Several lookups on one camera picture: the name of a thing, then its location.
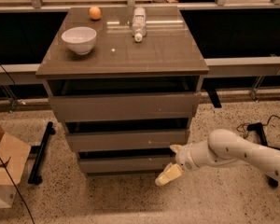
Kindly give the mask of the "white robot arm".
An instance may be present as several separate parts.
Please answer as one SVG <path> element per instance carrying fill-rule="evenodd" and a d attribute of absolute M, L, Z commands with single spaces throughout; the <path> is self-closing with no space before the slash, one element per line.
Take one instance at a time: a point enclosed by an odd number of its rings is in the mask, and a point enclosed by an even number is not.
<path fill-rule="evenodd" d="M 170 149 L 175 154 L 175 163 L 170 162 L 159 174 L 157 186 L 203 166 L 230 167 L 242 163 L 251 164 L 280 182 L 280 150 L 249 142 L 229 130 L 217 129 L 202 142 L 170 145 Z"/>

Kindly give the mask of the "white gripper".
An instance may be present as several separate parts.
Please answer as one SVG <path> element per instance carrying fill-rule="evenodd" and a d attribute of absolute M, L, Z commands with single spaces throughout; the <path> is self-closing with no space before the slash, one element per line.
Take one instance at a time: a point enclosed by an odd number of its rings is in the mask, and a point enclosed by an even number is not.
<path fill-rule="evenodd" d="M 155 180 L 157 186 L 163 186 L 183 174 L 184 171 L 196 171 L 198 166 L 194 162 L 191 155 L 191 148 L 193 144 L 181 145 L 170 145 L 170 149 L 175 153 L 175 160 L 177 163 L 172 164 L 171 162 L 165 167 L 165 169 L 159 174 Z"/>

